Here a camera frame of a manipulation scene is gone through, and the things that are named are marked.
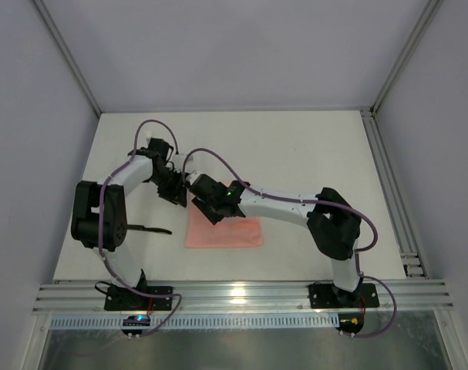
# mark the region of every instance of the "black mounting bracket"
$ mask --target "black mounting bracket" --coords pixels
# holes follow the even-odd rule
[[[146,294],[172,294],[172,287],[145,287],[140,289]],[[145,298],[126,288],[117,287],[112,285],[107,289],[107,295],[105,299],[105,311],[148,311],[150,308],[150,300],[153,299],[151,308],[153,311],[171,311],[172,310],[172,298]]]
[[[340,303],[331,283],[314,283],[308,286],[308,290],[311,308],[359,308],[359,300],[346,305]],[[359,293],[366,308],[379,307],[378,293],[373,283],[361,284]]]

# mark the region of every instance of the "metal frame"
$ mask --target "metal frame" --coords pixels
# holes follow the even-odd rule
[[[35,11],[39,15],[39,18],[42,24],[45,26],[45,29],[47,30],[48,34],[55,43],[56,48],[59,50],[62,59],[64,60],[64,62],[66,62],[69,71],[76,80],[76,83],[78,84],[83,95],[88,101],[88,104],[91,105],[91,107],[93,108],[93,112],[95,112],[96,116],[100,118],[100,116],[102,115],[102,110],[100,109],[98,102],[95,99],[95,96],[89,88],[88,83],[83,77],[76,61],[72,57],[69,47],[64,41],[61,32],[57,29],[57,25],[54,22],[52,16],[50,15],[50,12],[45,6],[43,0],[30,0],[30,2],[32,3]]]
[[[307,286],[314,281],[153,281],[154,286],[173,286],[183,296],[181,314],[290,314],[311,312],[355,312],[354,308],[313,310]],[[95,290],[95,281],[44,284],[36,299],[34,315],[98,314],[105,300]],[[442,280],[404,279],[386,281],[396,296],[400,311],[430,310],[431,306],[453,309],[453,302]],[[367,311],[391,311],[392,301],[386,290],[376,286],[380,308]]]
[[[400,77],[400,74],[406,67],[406,64],[412,57],[412,54],[416,51],[417,46],[422,40],[422,37],[426,33],[429,25],[433,21],[436,13],[439,11],[443,0],[429,0],[421,11],[417,18],[416,24],[413,26],[412,31],[409,33],[405,45],[398,54],[398,58],[393,63],[393,66],[386,77],[385,83],[382,85],[379,94],[372,105],[372,112],[377,113],[381,108],[382,103],[385,101],[392,87]]]
[[[102,110],[45,6],[44,0],[30,0],[30,2],[51,35],[88,103],[95,114],[100,117]],[[386,283],[390,286],[393,294],[396,295],[400,311],[431,309],[435,311],[452,366],[454,369],[463,370],[468,369],[468,358],[465,353],[466,345],[461,340],[464,335],[458,332],[459,326],[453,302],[442,280],[429,280],[427,277],[427,266],[423,265],[416,232],[400,192],[386,151],[386,145],[379,130],[379,122],[376,118],[383,102],[399,79],[401,72],[406,67],[442,3],[443,0],[428,0],[409,33],[406,43],[393,64],[374,104],[372,107],[360,109],[385,195],[389,216],[399,243],[402,261],[409,269],[407,279],[386,281]],[[94,283],[94,281],[61,281],[57,282],[57,284],[41,286],[33,308],[33,331],[25,352],[22,369],[37,368],[42,356],[47,329],[54,322],[52,321],[53,318],[61,318],[64,315],[109,318],[115,315],[115,313],[103,310],[103,296],[94,290]],[[333,314],[353,311],[350,309],[312,310],[307,291],[307,285],[310,283],[309,281],[153,282],[155,285],[173,285],[174,291],[183,295],[183,303],[177,312],[178,318],[190,317],[191,315],[211,316],[224,314],[244,317],[247,315],[273,314],[290,317],[294,315]],[[391,300],[382,287],[378,287],[378,295],[382,307],[369,309],[368,311],[392,310]]]

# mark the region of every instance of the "gray wall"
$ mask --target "gray wall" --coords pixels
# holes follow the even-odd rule
[[[0,369],[26,346],[95,128],[30,3],[0,2]]]
[[[468,330],[468,0],[444,2],[379,124],[429,266]]]
[[[45,0],[105,112],[369,106],[426,0]]]

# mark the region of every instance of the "white table surface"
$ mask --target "white table surface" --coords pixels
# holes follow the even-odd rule
[[[103,114],[89,155],[84,180],[99,180],[126,160],[138,125],[156,118],[177,136],[180,151],[203,146],[219,153],[243,179],[264,189],[318,193],[335,188],[354,208],[374,221],[379,242],[361,256],[366,274],[405,278],[379,178],[360,113],[217,112]],[[173,144],[168,132],[150,123],[146,131]],[[194,166],[218,180],[232,176],[206,153]],[[164,227],[172,236],[130,231],[126,242],[153,280],[330,280],[329,259],[318,251],[308,230],[262,219],[264,245],[249,249],[186,249],[187,210],[157,196],[143,183],[126,199],[130,224]],[[372,239],[362,222],[359,246]],[[56,280],[108,279],[99,258],[71,238],[69,227],[56,268]]]

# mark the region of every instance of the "metal floor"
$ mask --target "metal floor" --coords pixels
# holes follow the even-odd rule
[[[365,332],[389,316],[369,312]],[[122,337],[109,330],[50,331],[39,370],[451,369],[431,311],[399,312],[389,332],[373,339],[342,337],[333,328],[162,331],[99,350]]]

